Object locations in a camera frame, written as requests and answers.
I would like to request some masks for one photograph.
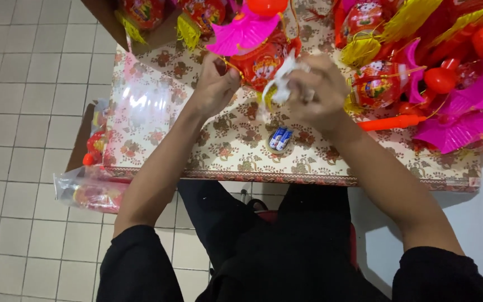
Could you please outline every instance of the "black shirt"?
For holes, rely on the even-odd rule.
[[[318,231],[307,235],[278,227],[247,234],[241,242],[197,302],[389,301]],[[483,277],[469,257],[417,247],[402,256],[392,295],[407,302],[483,301]],[[184,301],[152,227],[134,226],[112,240],[97,301]]]

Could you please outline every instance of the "table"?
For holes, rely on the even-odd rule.
[[[307,1],[298,1],[302,51],[329,53],[339,62],[334,33],[327,20],[304,21],[310,17]],[[330,3],[317,4],[326,14]],[[294,22],[289,32],[295,34]],[[104,165],[117,176],[131,177],[159,145],[191,96],[204,51],[188,51],[181,42],[134,57],[118,47],[113,72],[113,90],[107,122],[109,143]],[[345,75],[349,68],[339,63]],[[201,130],[185,177],[217,180],[317,183],[356,186],[357,179],[339,153],[318,132],[291,120],[285,108],[259,112],[255,93],[239,89],[225,110]],[[367,115],[354,114],[356,121],[390,117],[383,109]],[[270,133],[285,125],[295,130],[285,154],[271,154],[265,147]],[[457,152],[441,156],[412,150],[409,130],[371,133],[389,152],[431,190],[472,192],[480,187],[480,157]]]

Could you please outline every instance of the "red chair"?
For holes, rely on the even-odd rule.
[[[278,212],[273,210],[257,211],[256,214],[264,219],[267,223],[275,223],[277,221]],[[353,223],[350,223],[349,231],[349,246],[350,246],[350,263],[359,271],[359,264],[357,263],[357,234]]]

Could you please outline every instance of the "battery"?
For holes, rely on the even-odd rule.
[[[278,143],[281,141],[282,135],[285,134],[286,132],[286,127],[279,127],[277,131],[275,131],[275,134],[273,134],[272,140],[269,142],[269,146],[272,149],[275,149],[278,145]]]
[[[277,144],[277,151],[283,151],[286,147],[286,145],[288,145],[288,141],[290,140],[290,138],[292,137],[292,134],[293,134],[293,130],[291,129],[287,129],[285,134],[282,135],[281,137],[281,141],[278,142]]]

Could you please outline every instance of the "white wall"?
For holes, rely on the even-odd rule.
[[[483,275],[483,168],[482,187],[477,194],[434,192],[434,196],[444,208],[461,247]],[[399,232],[393,222],[368,201],[362,189],[350,188],[349,199],[357,230],[358,262],[365,277],[390,296],[403,251]]]

